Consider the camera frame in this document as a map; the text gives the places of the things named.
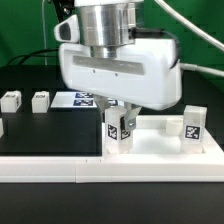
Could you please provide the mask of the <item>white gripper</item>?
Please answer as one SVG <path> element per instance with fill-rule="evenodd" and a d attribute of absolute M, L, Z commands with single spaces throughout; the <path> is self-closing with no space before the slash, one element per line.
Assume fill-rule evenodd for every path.
<path fill-rule="evenodd" d="M 125 102 L 124 127 L 133 131 L 141 106 L 164 110 L 182 96 L 180 62 L 176 43 L 170 38 L 137 38 L 118 48 L 116 58 L 103 59 L 91 57 L 90 48 L 79 43 L 75 15 L 56 25 L 54 35 L 61 43 L 59 63 L 64 83 L 70 89 L 94 94 L 102 120 L 110 107 L 107 98 Z"/>

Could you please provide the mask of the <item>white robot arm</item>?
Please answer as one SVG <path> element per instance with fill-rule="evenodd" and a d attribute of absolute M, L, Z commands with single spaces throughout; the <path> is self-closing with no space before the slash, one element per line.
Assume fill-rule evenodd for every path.
<path fill-rule="evenodd" d="M 76 13 L 54 28 L 67 87 L 91 93 L 102 116 L 124 103 L 123 128 L 143 107 L 164 110 L 182 94 L 178 39 L 142 26 L 144 0 L 75 0 Z"/>

